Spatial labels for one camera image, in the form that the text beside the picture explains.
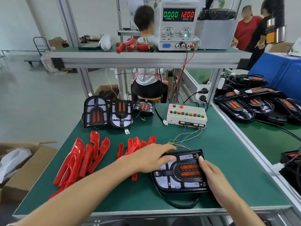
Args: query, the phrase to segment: hand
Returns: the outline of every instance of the hand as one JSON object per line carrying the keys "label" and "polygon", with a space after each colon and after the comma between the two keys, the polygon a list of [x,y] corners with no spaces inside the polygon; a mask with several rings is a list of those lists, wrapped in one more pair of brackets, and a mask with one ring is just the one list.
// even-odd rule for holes
{"label": "hand", "polygon": [[259,49],[264,49],[265,48],[265,42],[263,42],[261,44],[258,42],[257,45],[255,46],[255,48],[256,47],[258,47]]}
{"label": "hand", "polygon": [[233,42],[236,43],[236,45],[238,44],[238,40],[234,37]]}
{"label": "hand", "polygon": [[199,157],[199,164],[207,177],[208,185],[216,200],[229,211],[236,205],[240,197],[217,166],[204,160],[203,157]]}
{"label": "hand", "polygon": [[135,168],[135,172],[149,173],[157,170],[163,164],[176,159],[175,156],[162,155],[169,150],[176,150],[177,148],[171,144],[150,144],[136,152],[123,157],[128,157],[129,163]]}

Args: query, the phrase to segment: person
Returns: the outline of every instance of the person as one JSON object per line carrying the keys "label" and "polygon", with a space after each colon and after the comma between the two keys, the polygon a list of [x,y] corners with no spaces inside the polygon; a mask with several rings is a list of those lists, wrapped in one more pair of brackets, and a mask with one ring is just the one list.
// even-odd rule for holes
{"label": "person", "polygon": [[251,41],[253,32],[262,21],[262,17],[253,16],[250,5],[243,7],[241,16],[243,19],[237,25],[233,41],[236,43],[236,48],[244,51]]}
{"label": "person", "polygon": [[[141,37],[137,39],[137,42],[140,44],[153,44],[153,8],[147,5],[138,7],[134,15],[134,23],[141,33]],[[168,95],[168,81],[163,80],[163,69],[136,68],[133,72],[135,74],[135,79],[131,85],[131,96],[133,102],[138,100],[138,96],[143,98],[158,98],[163,95],[161,102],[166,103]]]}
{"label": "person", "polygon": [[[51,198],[15,226],[81,225],[100,202],[126,178],[137,172],[149,173],[175,160],[171,155],[162,156],[170,150],[176,150],[176,147],[171,144],[151,144],[130,155],[122,156]],[[236,226],[264,226],[257,214],[234,191],[218,167],[202,157],[199,157],[199,164],[206,174],[212,193],[229,212]]]}
{"label": "person", "polygon": [[264,0],[261,6],[261,14],[263,19],[252,34],[251,41],[246,47],[246,51],[252,53],[250,62],[246,70],[251,70],[255,63],[259,60],[265,51],[266,46],[266,28],[267,22],[271,19],[272,7],[270,0]]}

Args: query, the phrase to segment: blue plastic crate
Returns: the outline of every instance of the blue plastic crate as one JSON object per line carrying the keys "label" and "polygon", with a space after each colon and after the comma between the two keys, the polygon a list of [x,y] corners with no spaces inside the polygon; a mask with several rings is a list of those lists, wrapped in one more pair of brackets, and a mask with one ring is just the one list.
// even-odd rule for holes
{"label": "blue plastic crate", "polygon": [[301,102],[301,62],[293,63],[277,84],[276,89]]}
{"label": "blue plastic crate", "polygon": [[268,81],[267,86],[276,88],[294,61],[295,59],[290,57],[264,53],[249,71],[249,74],[261,74]]}

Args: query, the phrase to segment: red wire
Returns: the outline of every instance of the red wire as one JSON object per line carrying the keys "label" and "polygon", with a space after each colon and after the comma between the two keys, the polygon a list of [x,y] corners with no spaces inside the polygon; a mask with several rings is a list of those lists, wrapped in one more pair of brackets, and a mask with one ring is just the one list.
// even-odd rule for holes
{"label": "red wire", "polygon": [[[193,55],[191,56],[191,58],[190,58],[190,60],[194,57],[194,54],[195,54],[195,48],[194,48],[194,52],[193,52]],[[174,87],[174,89],[173,89],[173,92],[172,92],[172,94],[174,94],[175,93],[175,88],[177,87],[177,85],[179,84],[179,82],[180,82],[180,79],[181,79],[181,77],[182,77],[182,74],[183,74],[183,71],[184,71],[184,68],[185,68],[185,66],[186,66],[186,64],[187,63],[185,63],[184,64],[184,66],[183,66],[183,68],[182,68],[182,72],[181,72],[181,74],[180,74],[180,77],[179,77],[179,79],[178,79],[178,81],[177,81],[177,84],[175,85],[175,87]]]}

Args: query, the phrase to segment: cart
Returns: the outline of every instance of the cart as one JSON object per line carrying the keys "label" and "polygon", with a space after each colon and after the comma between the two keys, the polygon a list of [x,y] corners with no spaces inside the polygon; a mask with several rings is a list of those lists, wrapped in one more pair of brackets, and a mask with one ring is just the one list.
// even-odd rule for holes
{"label": "cart", "polygon": [[[42,43],[44,45],[37,45],[37,43],[36,43],[37,39],[41,39]],[[48,46],[47,40],[44,37],[40,37],[40,36],[34,37],[33,38],[33,43],[35,44],[36,49],[37,49],[39,54],[30,56],[30,58],[28,58],[28,60],[24,60],[24,62],[28,62],[31,66],[32,66],[32,62],[38,62],[42,65],[42,62],[41,62],[42,53],[41,52],[51,51],[50,47]]]}

